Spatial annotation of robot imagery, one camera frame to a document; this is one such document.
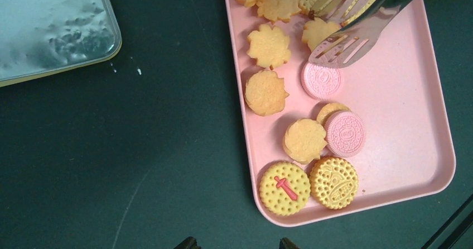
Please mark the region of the metal tongs white handles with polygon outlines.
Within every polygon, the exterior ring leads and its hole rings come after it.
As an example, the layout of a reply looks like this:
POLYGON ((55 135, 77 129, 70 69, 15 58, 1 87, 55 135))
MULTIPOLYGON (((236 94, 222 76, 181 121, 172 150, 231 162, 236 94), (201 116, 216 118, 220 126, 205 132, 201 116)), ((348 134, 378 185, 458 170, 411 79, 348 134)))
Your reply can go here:
MULTIPOLYGON (((368 0, 317 0, 313 15, 331 22, 344 22, 368 0)), ((308 61, 328 68, 345 68, 361 59, 376 44, 391 20, 413 0, 375 0, 357 19, 325 38, 312 51, 308 61)))

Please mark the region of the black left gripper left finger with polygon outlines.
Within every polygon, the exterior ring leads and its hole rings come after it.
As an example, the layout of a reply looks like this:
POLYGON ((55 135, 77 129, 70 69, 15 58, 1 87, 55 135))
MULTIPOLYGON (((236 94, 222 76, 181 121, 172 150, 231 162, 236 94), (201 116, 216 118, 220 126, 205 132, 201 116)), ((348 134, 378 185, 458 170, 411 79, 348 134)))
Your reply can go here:
POLYGON ((180 242, 174 249, 201 249, 201 246, 197 244, 195 237, 190 236, 180 242))

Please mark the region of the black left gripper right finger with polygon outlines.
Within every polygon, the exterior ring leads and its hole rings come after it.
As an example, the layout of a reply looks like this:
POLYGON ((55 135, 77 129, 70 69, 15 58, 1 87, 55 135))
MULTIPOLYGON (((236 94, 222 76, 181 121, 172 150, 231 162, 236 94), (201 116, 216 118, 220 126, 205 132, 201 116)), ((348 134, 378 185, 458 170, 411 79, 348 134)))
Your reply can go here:
POLYGON ((300 249, 300 248, 289 238, 284 237, 279 240, 279 249, 300 249))

